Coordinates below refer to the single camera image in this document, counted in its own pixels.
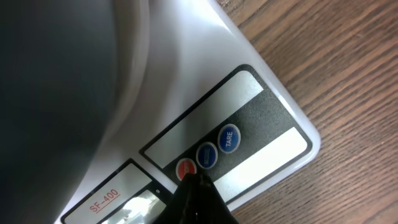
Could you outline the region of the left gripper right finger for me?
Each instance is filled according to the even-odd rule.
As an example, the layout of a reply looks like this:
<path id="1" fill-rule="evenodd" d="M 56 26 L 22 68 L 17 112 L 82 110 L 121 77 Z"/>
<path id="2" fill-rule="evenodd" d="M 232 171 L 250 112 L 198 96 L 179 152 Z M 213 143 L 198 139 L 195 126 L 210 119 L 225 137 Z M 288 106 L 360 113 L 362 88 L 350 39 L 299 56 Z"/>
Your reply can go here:
<path id="1" fill-rule="evenodd" d="M 197 221 L 204 224 L 238 224 L 212 180 L 202 174 L 198 184 Z"/>

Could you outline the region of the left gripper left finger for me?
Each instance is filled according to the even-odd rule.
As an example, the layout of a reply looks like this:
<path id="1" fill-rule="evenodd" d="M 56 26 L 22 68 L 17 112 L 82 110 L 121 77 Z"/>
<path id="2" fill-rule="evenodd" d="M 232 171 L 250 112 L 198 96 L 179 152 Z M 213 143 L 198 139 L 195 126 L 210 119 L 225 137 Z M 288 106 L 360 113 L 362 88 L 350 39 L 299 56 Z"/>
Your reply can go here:
<path id="1" fill-rule="evenodd" d="M 153 224 L 191 224 L 197 222 L 198 174 L 186 174 L 170 203 Z"/>

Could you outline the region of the teal metal bowl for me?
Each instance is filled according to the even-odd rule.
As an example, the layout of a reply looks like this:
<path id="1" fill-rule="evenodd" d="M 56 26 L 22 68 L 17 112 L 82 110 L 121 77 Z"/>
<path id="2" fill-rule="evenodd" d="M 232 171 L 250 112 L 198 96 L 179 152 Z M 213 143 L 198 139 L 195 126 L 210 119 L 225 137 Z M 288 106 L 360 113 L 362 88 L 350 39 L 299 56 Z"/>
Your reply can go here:
<path id="1" fill-rule="evenodd" d="M 114 111 L 111 1 L 1 1 L 1 222 L 53 223 Z"/>

